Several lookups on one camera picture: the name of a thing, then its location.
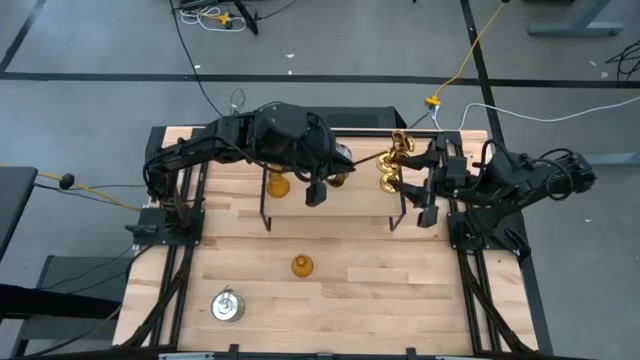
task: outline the gray floor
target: gray floor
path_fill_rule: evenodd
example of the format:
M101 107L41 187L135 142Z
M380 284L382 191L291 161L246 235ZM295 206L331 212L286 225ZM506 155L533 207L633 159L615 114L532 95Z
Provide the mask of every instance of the gray floor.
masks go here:
M284 0L255 2L262 14ZM10 45L35 1L0 0L0 48ZM498 0L474 0L482 26ZM607 39L538 39L526 24L571 16L575 5L511 1L482 41L492 78L612 80L603 61L636 41L638 3L612 2L602 17L626 21ZM469 49L457 1L300 0L249 32L220 34L182 25L202 73L451 76ZM48 0L8 71L188 73L164 0ZM473 60L463 76L475 77ZM413 121L435 86L411 84L207 83L228 111L235 88L245 109L272 100L301 105L396 106ZM498 106L538 117L562 116L640 95L638 90L494 88ZM143 147L153 125L215 116L193 83L0 81L2 163L72 172L85 184L141 183ZM482 102L478 87L443 91L439 119L455 128L464 106ZM640 102L556 124L501 116L507 145L537 155L564 146L585 153L637 150ZM466 128L488 130L474 109ZM419 127L431 128L430 121ZM635 359L640 331L640 242L634 238L640 169L598 168L596 187L563 203L525 212L547 321L558 355ZM133 205L141 189L111 194ZM0 264L0 281L33 286L49 254L110 256L131 243L123 226L136 214L36 189ZM0 326L0 356L17 322Z

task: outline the wooden tabletop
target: wooden tabletop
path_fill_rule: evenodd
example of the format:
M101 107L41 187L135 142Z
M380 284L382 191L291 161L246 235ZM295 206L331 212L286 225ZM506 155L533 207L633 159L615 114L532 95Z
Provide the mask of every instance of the wooden tabletop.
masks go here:
M191 130L168 127L164 146L189 138ZM462 138L465 156L478 161L487 133L463 131ZM354 141L372 153L391 143L388 138ZM416 153L425 146L419 140ZM421 184L425 175L408 171L405 181ZM457 253L444 219L447 201L438 200L439 221L429 229L416 226L418 211L408 203L407 216L394 232L386 218L335 214L279 216L267 232L259 215L261 179L256 165L209 164L203 238L192 262L179 350L227 351L233 343L243 352L404 354L415 347L418 354L472 354ZM189 196L195 182L194 177ZM155 304L166 252L157 246L134 263L114 344L131 336ZM305 279L290 269L301 253L314 262ZM485 259L497 309L523 342L536 348L515 256L485 251ZM246 303L244 316L234 323L216 320L210 310L227 285ZM478 312L488 349L486 321ZM172 313L173 302L161 343L168 341Z

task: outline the yellow connector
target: yellow connector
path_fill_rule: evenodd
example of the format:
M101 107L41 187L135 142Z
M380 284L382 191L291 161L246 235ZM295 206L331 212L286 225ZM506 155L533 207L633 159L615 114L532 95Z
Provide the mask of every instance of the yellow connector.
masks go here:
M424 102L427 103L427 105L430 106L440 106L440 100L438 100L438 95L433 95L431 97L428 97L426 99L424 99Z

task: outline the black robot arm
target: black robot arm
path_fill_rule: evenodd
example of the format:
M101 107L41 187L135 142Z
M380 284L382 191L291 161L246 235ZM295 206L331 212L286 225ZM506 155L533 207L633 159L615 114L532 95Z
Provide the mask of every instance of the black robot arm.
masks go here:
M147 149L143 176L149 194L166 211L166 221L174 229L185 230L190 207L180 201L178 171L207 161L241 160L270 171L293 172L301 181L309 182L308 206L325 200L323 180L328 176L355 170L352 161L336 150L335 135L322 118L301 106L274 103L218 119L189 140L178 139L177 144L166 148Z
M582 155L568 149L557 149L539 158L527 154L512 153L493 140L482 147L478 175L467 171L467 158L450 156L444 135L436 137L421 155L398 158L396 162L416 170L428 168L429 174L421 186L396 182L394 186L423 211L418 226L430 227L437 222L436 196L458 200L468 205L458 213L464 224L461 233L466 246L476 250L485 244L485 236L500 220L547 197L564 200L572 193L591 188L596 175ZM486 163L489 145L495 145L496 153ZM560 153L555 159L550 155Z

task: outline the small metal container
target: small metal container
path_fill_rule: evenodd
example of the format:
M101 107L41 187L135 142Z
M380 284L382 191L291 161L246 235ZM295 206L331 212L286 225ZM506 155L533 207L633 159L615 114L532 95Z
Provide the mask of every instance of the small metal container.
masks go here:
M220 321L237 321L244 314L244 300L231 289L223 290L211 302L211 313Z

